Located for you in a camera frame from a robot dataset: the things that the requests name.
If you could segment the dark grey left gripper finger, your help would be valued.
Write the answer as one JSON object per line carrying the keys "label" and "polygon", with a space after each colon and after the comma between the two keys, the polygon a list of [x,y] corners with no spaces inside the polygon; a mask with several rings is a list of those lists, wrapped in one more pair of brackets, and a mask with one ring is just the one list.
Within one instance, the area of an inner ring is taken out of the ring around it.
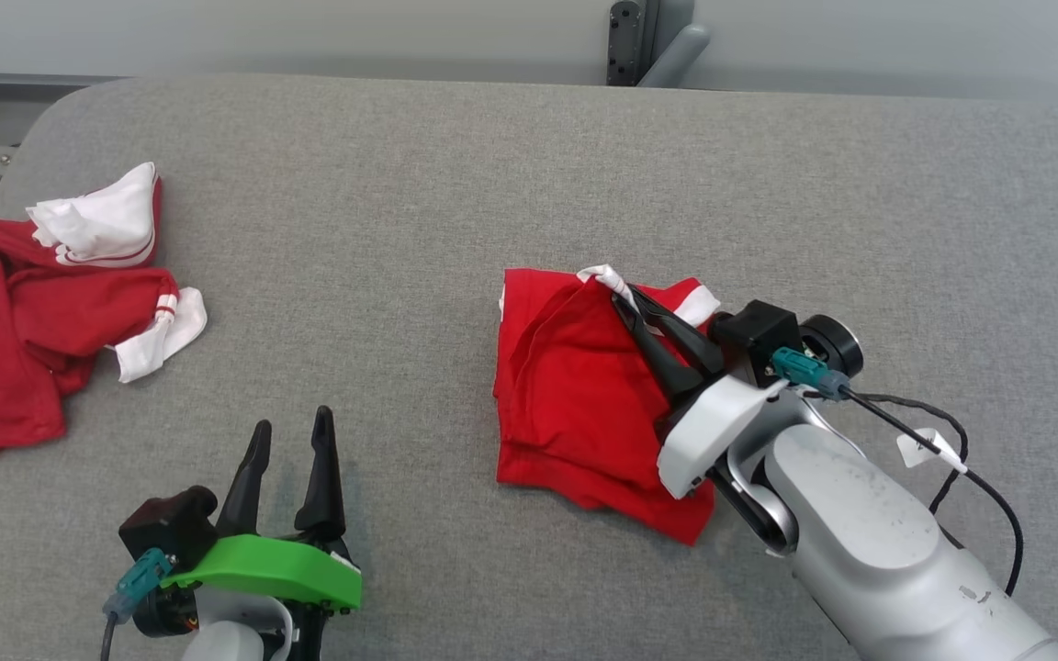
{"label": "dark grey left gripper finger", "polygon": [[259,503],[264,470],[270,464],[272,424],[260,420],[253,428],[247,454],[231,482],[227,497],[219,511],[217,532],[219,537],[257,535]]}
{"label": "dark grey left gripper finger", "polygon": [[313,543],[335,543],[347,531],[334,414],[316,410],[310,435],[312,465],[305,501],[295,515],[295,530]]}

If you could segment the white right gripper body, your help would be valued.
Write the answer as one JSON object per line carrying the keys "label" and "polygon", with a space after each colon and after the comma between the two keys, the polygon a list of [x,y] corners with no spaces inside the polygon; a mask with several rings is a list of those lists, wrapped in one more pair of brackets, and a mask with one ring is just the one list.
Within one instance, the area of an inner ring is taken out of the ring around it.
{"label": "white right gripper body", "polygon": [[788,381],[778,380],[768,388],[758,388],[734,377],[723,377],[703,390],[659,451],[658,476],[668,493],[685,498],[724,460],[724,476],[730,486],[752,501],[767,499],[768,489],[753,489],[740,465],[767,448],[786,427],[778,401],[788,386]]}

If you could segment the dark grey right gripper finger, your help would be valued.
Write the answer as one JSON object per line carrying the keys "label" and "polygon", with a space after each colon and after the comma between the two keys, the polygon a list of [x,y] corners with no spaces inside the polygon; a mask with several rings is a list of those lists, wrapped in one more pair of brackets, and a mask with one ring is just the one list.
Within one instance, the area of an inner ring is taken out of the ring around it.
{"label": "dark grey right gripper finger", "polygon": [[671,408],[700,393],[709,381],[709,339],[647,294],[613,294],[612,304]]}
{"label": "dark grey right gripper finger", "polygon": [[696,327],[647,296],[635,284],[628,287],[635,315],[628,322],[631,338],[655,375],[722,375],[726,363],[720,348]]}

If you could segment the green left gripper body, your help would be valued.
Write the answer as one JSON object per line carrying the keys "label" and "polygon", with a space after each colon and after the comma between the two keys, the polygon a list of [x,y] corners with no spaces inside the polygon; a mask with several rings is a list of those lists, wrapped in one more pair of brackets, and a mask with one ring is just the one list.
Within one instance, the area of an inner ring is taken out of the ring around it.
{"label": "green left gripper body", "polygon": [[364,579],[352,562],[316,545],[255,535],[222,537],[190,570],[176,570],[161,586],[207,586],[327,611],[360,610],[364,599]]}

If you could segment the red shorts with white trim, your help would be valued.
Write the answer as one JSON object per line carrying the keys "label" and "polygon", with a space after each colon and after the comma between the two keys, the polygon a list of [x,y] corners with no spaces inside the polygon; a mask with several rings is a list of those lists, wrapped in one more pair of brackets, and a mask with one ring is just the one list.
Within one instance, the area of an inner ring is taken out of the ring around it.
{"label": "red shorts with white trim", "polygon": [[675,498],[659,480],[668,403],[613,306],[628,284],[608,264],[574,274],[504,273],[494,394],[500,484],[609,508],[692,545],[713,514],[709,486]]}

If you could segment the red Bulls 23 jersey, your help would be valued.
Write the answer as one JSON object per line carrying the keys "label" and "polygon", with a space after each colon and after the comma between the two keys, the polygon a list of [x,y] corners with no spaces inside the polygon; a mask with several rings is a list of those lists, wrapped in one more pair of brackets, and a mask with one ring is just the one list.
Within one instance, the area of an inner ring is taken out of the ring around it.
{"label": "red Bulls 23 jersey", "polygon": [[0,220],[0,453],[60,438],[63,399],[102,351],[133,382],[205,330],[202,294],[152,263],[161,201],[163,180],[145,162],[99,191]]}

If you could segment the grey metal stand bracket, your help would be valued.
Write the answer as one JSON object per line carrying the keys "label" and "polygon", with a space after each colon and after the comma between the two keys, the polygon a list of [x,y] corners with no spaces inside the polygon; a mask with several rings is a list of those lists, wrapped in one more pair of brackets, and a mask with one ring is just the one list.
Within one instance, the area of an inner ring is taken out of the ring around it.
{"label": "grey metal stand bracket", "polygon": [[696,0],[614,0],[606,33],[608,86],[679,88],[711,42]]}

